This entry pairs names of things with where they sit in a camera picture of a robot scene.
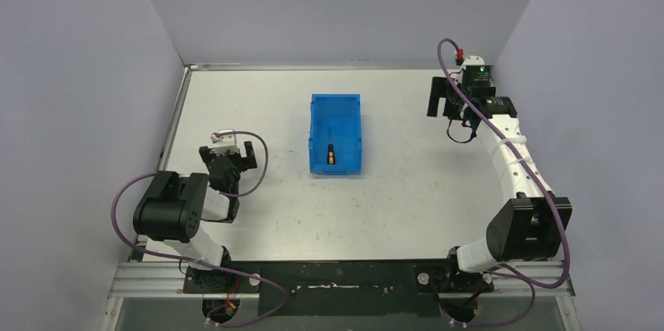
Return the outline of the black yellow screwdriver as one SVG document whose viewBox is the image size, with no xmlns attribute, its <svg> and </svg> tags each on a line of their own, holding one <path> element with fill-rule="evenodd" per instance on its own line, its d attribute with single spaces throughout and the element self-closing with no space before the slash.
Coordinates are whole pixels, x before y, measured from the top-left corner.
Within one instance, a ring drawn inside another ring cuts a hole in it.
<svg viewBox="0 0 664 331">
<path fill-rule="evenodd" d="M 331 128 L 328 128 L 328 144 L 327 144 L 327 163 L 329 165 L 336 164 L 336 155 L 334 151 L 334 142 Z"/>
</svg>

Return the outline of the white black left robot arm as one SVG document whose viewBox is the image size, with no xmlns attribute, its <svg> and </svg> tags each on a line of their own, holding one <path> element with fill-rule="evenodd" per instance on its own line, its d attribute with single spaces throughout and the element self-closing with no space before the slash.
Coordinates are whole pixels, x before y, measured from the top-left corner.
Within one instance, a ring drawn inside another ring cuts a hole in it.
<svg viewBox="0 0 664 331">
<path fill-rule="evenodd" d="M 228 249 L 216 243 L 201 223 L 235 221 L 241 174 L 258 167 L 250 141 L 244 142 L 244 149 L 241 153 L 234 140 L 201 146 L 199 155 L 207 173 L 181 176 L 175 171 L 158 171 L 133 217 L 136 233 L 191 257 L 192 265 L 203 270 L 201 282 L 214 293 L 231 285 L 233 272 L 226 266 L 231 258 Z"/>
</svg>

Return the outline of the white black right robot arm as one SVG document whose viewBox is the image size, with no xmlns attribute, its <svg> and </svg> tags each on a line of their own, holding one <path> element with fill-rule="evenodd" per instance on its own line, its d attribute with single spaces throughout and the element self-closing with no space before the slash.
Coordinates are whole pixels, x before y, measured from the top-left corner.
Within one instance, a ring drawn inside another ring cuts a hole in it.
<svg viewBox="0 0 664 331">
<path fill-rule="evenodd" d="M 453 249 L 456 261 L 441 269 L 442 283 L 462 290 L 472 272 L 484 272 L 513 260 L 569 256 L 565 235 L 572 216 L 568 198 L 556 196 L 542 179 L 521 133 L 512 101 L 497 96 L 493 86 L 469 88 L 466 96 L 444 77 L 433 77 L 428 112 L 433 117 L 441 100 L 443 114 L 471 128 L 471 137 L 481 142 L 496 171 L 504 205 L 488 223 L 479 240 Z"/>
</svg>

